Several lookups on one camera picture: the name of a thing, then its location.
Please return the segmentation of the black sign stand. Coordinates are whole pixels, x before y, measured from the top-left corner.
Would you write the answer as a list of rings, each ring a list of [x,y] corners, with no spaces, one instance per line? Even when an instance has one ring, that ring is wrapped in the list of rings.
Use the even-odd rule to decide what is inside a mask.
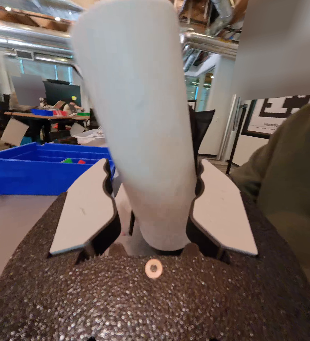
[[[240,109],[242,109],[242,111],[241,111],[241,116],[240,116],[240,119],[239,119],[237,131],[236,131],[236,134],[235,134],[235,137],[234,137],[234,142],[233,142],[231,154],[230,154],[230,157],[229,157],[228,165],[227,165],[227,168],[226,168],[226,175],[227,176],[229,176],[229,174],[230,174],[233,158],[234,158],[234,155],[235,155],[235,150],[236,150],[238,139],[239,139],[239,135],[240,135],[241,129],[242,129],[242,124],[243,124],[245,116],[246,116],[247,107],[248,107],[247,104],[242,104],[239,107]]]

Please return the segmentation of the white cylinder with black cap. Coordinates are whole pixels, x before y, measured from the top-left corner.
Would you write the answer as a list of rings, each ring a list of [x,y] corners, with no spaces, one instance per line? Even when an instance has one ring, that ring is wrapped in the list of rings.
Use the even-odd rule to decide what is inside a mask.
[[[174,6],[97,1],[71,44],[144,240],[183,249],[196,173]]]

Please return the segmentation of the black monitor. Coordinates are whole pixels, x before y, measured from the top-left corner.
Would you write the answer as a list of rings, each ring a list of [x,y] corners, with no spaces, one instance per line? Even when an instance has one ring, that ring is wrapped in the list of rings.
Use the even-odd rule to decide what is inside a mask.
[[[76,97],[76,104],[81,106],[80,86],[55,83],[49,80],[43,81],[46,93],[46,102],[49,105],[55,105],[58,101],[69,102],[72,97]]]

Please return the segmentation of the black mesh office chair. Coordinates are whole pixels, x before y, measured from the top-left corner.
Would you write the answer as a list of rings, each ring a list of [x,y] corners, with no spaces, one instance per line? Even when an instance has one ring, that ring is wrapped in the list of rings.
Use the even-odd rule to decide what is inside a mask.
[[[195,162],[195,172],[197,173],[199,148],[212,122],[215,109],[202,111],[202,112],[194,111],[191,106],[188,106],[188,109],[189,109],[189,117],[190,117],[190,125],[191,125],[191,136],[192,136],[193,155],[194,155],[194,162]]]

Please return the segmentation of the blue plastic bin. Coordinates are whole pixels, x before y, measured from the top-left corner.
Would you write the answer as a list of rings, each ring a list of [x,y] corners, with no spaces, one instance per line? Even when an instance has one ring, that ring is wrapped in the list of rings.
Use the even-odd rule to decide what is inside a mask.
[[[73,164],[61,163],[71,158]],[[0,195],[59,195],[93,164],[108,159],[111,178],[115,164],[107,147],[29,143],[0,151]],[[84,160],[86,164],[77,164]]]

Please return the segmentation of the wooden top desk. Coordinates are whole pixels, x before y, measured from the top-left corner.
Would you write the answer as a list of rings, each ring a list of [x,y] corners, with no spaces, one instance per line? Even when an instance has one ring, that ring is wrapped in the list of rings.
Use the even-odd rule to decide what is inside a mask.
[[[40,132],[43,132],[43,142],[49,143],[51,142],[50,139],[50,129],[51,125],[55,123],[60,123],[61,121],[67,122],[89,122],[89,116],[79,116],[79,115],[72,115],[72,116],[42,116],[42,115],[35,115],[33,113],[19,113],[19,112],[5,112],[6,116],[13,117],[23,123],[28,125],[27,136],[32,139],[32,142],[39,141]]]

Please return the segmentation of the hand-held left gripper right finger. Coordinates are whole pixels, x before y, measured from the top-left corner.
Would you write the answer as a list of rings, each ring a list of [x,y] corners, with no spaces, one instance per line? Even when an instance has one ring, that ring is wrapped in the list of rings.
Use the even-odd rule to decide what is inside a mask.
[[[195,195],[186,234],[204,256],[223,257],[225,251],[258,255],[239,189],[206,159],[198,164]]]

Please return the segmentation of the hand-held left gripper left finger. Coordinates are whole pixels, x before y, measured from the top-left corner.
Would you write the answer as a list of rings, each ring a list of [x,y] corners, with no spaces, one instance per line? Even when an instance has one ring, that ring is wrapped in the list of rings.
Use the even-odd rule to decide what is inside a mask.
[[[102,254],[120,234],[120,220],[112,195],[111,171],[108,159],[101,159],[81,174],[66,192],[49,253],[58,256],[74,251]],[[103,251],[93,245],[107,228],[116,227],[116,237]]]

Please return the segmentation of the grey flat panel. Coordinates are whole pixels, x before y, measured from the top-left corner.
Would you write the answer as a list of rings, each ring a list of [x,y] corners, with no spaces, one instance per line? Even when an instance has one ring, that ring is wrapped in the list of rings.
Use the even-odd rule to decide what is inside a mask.
[[[28,125],[14,118],[10,118],[2,134],[1,141],[10,146],[20,146],[28,128]]]
[[[74,122],[74,124],[71,126],[69,130],[69,133],[70,133],[70,136],[76,136],[76,135],[83,133],[84,131],[85,131],[85,126],[77,122]]]

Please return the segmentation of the fiducial marker sign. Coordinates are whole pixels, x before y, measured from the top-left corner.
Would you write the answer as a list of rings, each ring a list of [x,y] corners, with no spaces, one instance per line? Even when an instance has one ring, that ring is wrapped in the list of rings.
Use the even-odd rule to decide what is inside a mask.
[[[252,100],[242,134],[269,139],[289,116],[307,104],[310,104],[310,95]]]

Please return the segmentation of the silver ventilation duct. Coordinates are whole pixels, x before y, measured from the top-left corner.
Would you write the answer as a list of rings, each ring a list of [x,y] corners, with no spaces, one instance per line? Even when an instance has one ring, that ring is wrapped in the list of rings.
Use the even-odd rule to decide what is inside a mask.
[[[1,21],[0,48],[29,50],[60,56],[73,54],[70,36],[67,33]]]

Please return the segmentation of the person's right forearm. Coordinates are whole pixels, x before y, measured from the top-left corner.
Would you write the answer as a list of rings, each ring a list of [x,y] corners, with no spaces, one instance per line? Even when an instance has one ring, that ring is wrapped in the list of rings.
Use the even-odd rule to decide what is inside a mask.
[[[310,104],[230,177],[287,241],[310,282]]]

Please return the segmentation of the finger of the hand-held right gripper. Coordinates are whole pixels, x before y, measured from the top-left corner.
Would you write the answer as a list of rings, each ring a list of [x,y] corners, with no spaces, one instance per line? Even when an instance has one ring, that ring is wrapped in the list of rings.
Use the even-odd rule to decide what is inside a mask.
[[[118,192],[115,195],[115,204],[121,225],[121,235],[132,236],[135,224],[135,215],[123,183],[121,183]]]

